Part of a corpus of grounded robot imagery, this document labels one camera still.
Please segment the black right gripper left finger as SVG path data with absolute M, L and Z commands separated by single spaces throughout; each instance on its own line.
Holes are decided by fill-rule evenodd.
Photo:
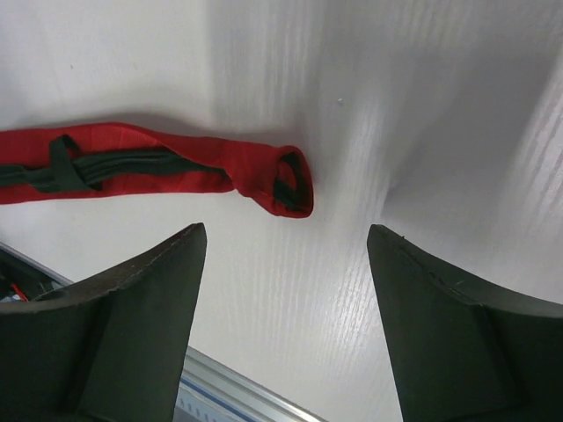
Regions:
M 192 224 L 63 285 L 3 248 L 2 420 L 172 420 L 206 249 Z

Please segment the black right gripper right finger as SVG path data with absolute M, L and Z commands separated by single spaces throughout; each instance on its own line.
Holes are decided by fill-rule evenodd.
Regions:
M 367 249 L 404 420 L 561 420 L 560 304 L 481 279 L 380 224 Z

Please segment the red necktie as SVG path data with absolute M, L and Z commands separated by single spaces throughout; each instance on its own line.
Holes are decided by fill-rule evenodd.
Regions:
M 149 193 L 228 193 L 306 218 L 314 194 L 295 146 L 172 135 L 124 123 L 1 133 L 1 202 Z

